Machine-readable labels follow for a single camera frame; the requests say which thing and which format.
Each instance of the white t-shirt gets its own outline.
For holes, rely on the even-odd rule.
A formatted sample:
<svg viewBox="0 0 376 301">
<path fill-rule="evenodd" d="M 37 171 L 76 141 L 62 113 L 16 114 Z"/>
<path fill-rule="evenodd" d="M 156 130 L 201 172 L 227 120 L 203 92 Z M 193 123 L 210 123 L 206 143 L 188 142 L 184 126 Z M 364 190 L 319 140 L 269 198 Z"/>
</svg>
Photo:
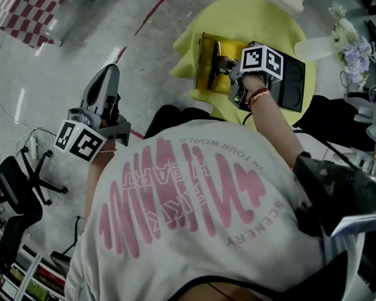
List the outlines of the white t-shirt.
<svg viewBox="0 0 376 301">
<path fill-rule="evenodd" d="M 304 195 L 259 133 L 196 120 L 118 151 L 97 185 L 71 261 L 67 300 L 168 300 L 219 276 L 285 291 L 362 238 L 311 237 L 294 210 Z"/>
</svg>

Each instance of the red and white checkered cloth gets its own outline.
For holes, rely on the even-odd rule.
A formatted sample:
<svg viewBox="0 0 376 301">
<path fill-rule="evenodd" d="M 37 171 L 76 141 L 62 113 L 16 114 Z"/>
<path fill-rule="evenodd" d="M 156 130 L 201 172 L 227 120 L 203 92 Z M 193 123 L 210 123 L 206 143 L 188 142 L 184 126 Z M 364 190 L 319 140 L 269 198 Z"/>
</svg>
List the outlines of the red and white checkered cloth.
<svg viewBox="0 0 376 301">
<path fill-rule="evenodd" d="M 64 1 L 0 0 L 0 29 L 33 48 L 53 44 L 53 40 L 41 35 L 41 29 L 50 23 Z"/>
</svg>

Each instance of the black office chair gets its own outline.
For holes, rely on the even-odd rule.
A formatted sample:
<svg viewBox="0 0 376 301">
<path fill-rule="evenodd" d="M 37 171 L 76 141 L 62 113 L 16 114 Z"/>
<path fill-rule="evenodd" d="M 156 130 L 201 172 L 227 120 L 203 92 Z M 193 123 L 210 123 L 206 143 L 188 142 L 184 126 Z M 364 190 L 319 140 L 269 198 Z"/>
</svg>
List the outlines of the black office chair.
<svg viewBox="0 0 376 301">
<path fill-rule="evenodd" d="M 43 154 L 35 171 L 32 171 L 25 156 L 27 151 L 27 148 L 22 149 L 21 155 L 28 170 L 29 179 L 22 172 L 15 157 L 7 157 L 0 164 L 0 190 L 3 194 L 0 197 L 0 204 L 7 201 L 11 208 L 19 214 L 8 220 L 0 240 L 0 273 L 4 274 L 10 271 L 15 262 L 26 229 L 42 219 L 42 206 L 32 189 L 35 188 L 45 205 L 50 205 L 51 201 L 44 199 L 40 186 L 63 194 L 68 191 L 66 187 L 58 189 L 39 178 L 45 157 L 53 155 L 50 150 Z"/>
</svg>

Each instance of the vase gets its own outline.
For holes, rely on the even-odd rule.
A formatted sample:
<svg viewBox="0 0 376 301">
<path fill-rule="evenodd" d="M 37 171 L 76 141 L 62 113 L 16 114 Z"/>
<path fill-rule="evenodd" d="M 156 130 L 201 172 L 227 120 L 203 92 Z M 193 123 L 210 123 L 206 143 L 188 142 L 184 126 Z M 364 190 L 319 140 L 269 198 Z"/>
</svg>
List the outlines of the vase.
<svg viewBox="0 0 376 301">
<path fill-rule="evenodd" d="M 337 53 L 332 36 L 300 41 L 295 44 L 294 51 L 297 59 L 304 63 Z"/>
</svg>

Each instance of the table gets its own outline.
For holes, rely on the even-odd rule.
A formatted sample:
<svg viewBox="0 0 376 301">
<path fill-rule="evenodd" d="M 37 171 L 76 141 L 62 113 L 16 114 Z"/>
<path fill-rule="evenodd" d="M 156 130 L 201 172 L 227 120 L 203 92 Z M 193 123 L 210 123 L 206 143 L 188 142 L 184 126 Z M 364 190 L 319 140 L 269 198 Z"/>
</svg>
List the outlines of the table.
<svg viewBox="0 0 376 301">
<path fill-rule="evenodd" d="M 46 27 L 66 0 L 0 0 L 0 29 L 32 48 L 60 46 Z"/>
<path fill-rule="evenodd" d="M 171 74 L 194 78 L 200 52 L 202 33 L 250 43 L 257 41 L 295 57 L 294 45 L 306 40 L 297 23 L 281 8 L 266 0 L 218 0 L 202 10 L 174 43 L 175 51 L 184 56 Z M 316 71 L 313 62 L 306 64 L 302 112 L 281 109 L 290 125 L 295 124 L 308 109 L 315 92 Z M 226 94 L 193 89 L 191 97 L 213 105 L 212 116 L 241 124 L 247 112 L 237 109 Z M 246 126 L 254 128 L 252 120 Z"/>
</svg>

